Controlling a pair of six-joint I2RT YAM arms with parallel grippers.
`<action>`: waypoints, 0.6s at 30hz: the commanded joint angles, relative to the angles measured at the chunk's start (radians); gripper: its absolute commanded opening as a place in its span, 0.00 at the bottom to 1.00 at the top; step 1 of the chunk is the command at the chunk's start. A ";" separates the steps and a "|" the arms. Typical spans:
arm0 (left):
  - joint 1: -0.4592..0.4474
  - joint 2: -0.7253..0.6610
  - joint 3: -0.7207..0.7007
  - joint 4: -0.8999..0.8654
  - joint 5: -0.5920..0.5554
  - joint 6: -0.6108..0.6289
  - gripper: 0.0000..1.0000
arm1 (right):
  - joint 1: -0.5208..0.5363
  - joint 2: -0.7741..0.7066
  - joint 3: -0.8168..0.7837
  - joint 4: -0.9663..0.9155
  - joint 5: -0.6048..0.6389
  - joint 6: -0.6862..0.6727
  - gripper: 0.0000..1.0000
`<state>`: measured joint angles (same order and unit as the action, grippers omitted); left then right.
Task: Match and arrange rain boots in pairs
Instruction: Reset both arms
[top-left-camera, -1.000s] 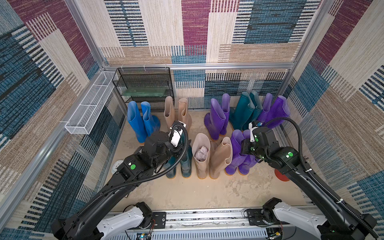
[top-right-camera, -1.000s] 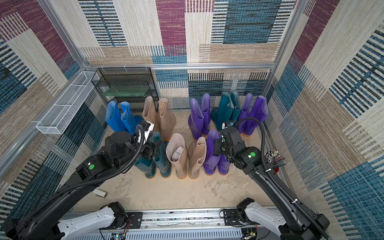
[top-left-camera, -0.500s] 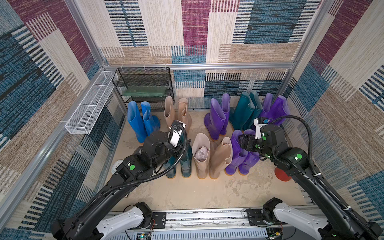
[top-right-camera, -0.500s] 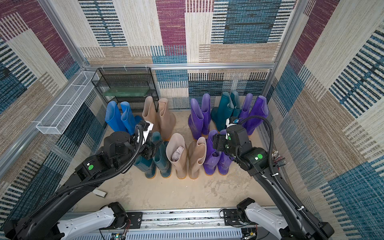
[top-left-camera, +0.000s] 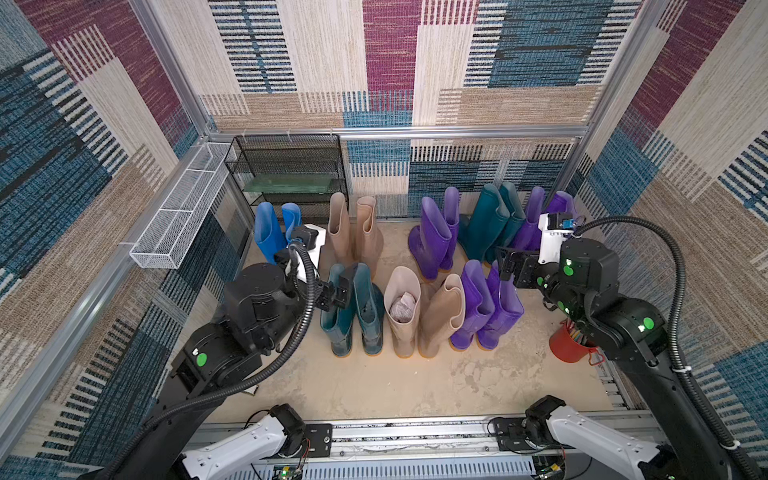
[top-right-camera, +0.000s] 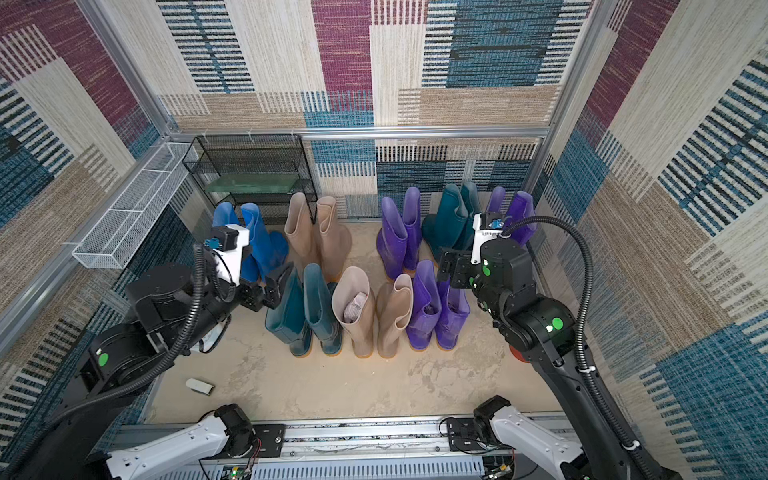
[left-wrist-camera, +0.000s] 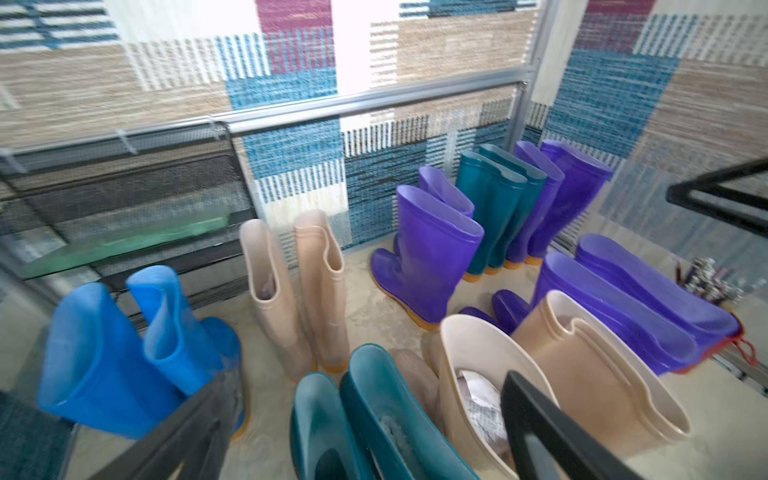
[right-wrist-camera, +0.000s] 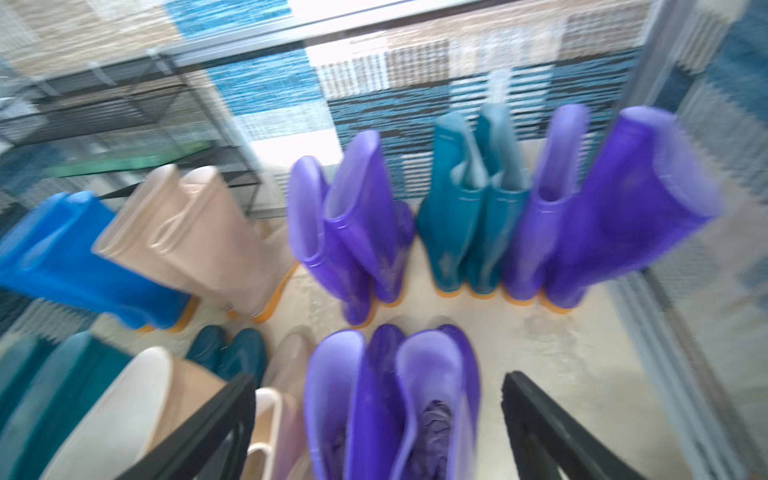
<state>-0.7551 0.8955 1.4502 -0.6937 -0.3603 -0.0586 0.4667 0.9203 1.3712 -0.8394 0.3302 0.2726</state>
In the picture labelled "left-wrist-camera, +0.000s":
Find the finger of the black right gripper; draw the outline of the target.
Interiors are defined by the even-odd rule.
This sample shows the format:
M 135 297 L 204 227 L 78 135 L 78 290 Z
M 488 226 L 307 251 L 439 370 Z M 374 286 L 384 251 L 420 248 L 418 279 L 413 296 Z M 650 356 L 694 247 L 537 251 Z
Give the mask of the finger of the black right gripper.
M 741 230 L 767 237 L 767 197 L 739 190 L 726 183 L 767 172 L 767 158 L 699 175 L 670 185 L 668 203 L 718 220 Z

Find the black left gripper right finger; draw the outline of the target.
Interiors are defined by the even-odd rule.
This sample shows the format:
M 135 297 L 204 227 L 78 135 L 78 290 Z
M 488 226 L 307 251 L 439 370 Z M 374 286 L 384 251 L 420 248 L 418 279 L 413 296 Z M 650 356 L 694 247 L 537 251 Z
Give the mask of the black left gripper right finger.
M 501 413 L 521 479 L 639 477 L 517 371 L 506 375 Z

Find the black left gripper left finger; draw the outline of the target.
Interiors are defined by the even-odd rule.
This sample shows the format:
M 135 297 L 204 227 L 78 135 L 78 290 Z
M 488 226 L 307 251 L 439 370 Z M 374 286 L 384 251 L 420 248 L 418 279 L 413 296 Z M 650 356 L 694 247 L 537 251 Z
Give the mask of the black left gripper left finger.
M 240 375 L 220 372 L 95 479 L 217 479 L 245 415 Z

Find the blue boot from pile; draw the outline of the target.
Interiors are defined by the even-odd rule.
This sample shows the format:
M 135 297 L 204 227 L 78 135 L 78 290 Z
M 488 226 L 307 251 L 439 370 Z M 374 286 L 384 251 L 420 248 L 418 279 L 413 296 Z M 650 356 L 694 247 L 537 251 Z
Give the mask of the blue boot from pile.
M 126 286 L 148 321 L 143 355 L 184 395 L 191 397 L 221 372 L 237 379 L 233 436 L 248 422 L 239 337 L 217 317 L 195 317 L 181 281 L 165 265 L 146 267 L 126 280 Z

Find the beige boot front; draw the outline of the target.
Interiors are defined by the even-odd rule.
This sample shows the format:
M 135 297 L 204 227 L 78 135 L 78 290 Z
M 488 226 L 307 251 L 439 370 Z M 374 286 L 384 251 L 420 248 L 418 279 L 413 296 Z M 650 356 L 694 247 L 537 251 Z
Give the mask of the beige boot front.
M 294 235 L 307 319 L 323 368 L 347 367 L 345 261 L 326 213 L 309 210 L 296 217 Z

